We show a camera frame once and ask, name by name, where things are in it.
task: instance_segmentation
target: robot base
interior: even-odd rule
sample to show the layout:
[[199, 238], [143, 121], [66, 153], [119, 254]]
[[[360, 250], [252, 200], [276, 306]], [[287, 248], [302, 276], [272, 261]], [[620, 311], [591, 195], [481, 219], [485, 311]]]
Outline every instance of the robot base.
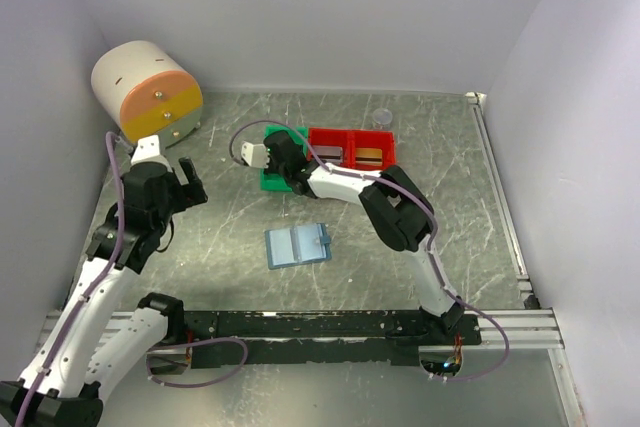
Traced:
[[[478, 318], [462, 315], [445, 332], [423, 310], [336, 310], [318, 312], [186, 311], [196, 339], [239, 337], [249, 347], [248, 364], [390, 362], [419, 366], [420, 346], [448, 345], [460, 334], [465, 345], [481, 343]], [[235, 345], [193, 349], [191, 367], [235, 365]]]

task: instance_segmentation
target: yellow object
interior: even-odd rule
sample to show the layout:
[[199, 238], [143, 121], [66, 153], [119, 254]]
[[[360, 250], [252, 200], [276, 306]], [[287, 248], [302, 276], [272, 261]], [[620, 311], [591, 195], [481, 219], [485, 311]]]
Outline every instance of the yellow object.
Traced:
[[356, 149], [356, 163], [382, 167], [382, 149], [360, 147]]
[[122, 123], [122, 131], [133, 142], [171, 125], [176, 120], [202, 106], [202, 93], [193, 85], [172, 98]]

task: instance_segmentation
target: white wall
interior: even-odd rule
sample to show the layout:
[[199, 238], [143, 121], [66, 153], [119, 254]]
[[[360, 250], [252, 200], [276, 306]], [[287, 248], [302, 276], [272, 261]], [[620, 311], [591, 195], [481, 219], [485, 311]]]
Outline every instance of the white wall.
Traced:
[[486, 92], [539, 0], [87, 0], [205, 87]]
[[89, 84], [106, 43], [82, 1], [0, 6], [0, 379], [13, 380], [78, 265], [110, 123]]
[[542, 0], [486, 120], [590, 425], [640, 424], [640, 0]]

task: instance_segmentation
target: yellow stripe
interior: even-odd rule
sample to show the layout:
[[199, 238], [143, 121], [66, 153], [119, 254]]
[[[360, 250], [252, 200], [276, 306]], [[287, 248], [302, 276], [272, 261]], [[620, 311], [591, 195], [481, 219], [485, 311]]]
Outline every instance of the yellow stripe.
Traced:
[[[202, 92], [198, 84], [171, 97], [156, 107], [122, 124], [122, 131], [132, 142], [153, 135], [181, 117], [202, 106]], [[171, 112], [171, 118], [165, 119], [164, 113]]]

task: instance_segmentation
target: scratched metal floor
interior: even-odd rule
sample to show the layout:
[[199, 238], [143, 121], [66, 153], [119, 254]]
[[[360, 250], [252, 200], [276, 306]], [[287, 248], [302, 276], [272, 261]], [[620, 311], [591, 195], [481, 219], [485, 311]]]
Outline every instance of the scratched metal floor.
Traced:
[[[227, 158], [230, 134], [251, 120], [366, 129], [371, 126], [371, 112], [379, 106], [394, 114], [398, 163], [434, 204], [441, 225], [437, 244], [454, 286], [481, 308], [522, 307], [481, 142], [463, 96], [216, 93], [205, 97], [201, 129], [168, 149], [167, 156], [176, 166], [179, 157], [191, 156], [209, 202], [176, 216], [169, 251], [150, 259], [119, 310], [133, 310], [149, 291], [181, 298], [187, 309], [415, 307], [411, 272], [402, 254], [377, 239], [361, 208], [263, 192], [256, 170]], [[244, 139], [255, 142], [263, 131], [264, 126], [252, 127]], [[92, 229], [113, 202], [107, 176]], [[264, 231], [309, 222], [328, 225], [333, 260], [268, 270]]]

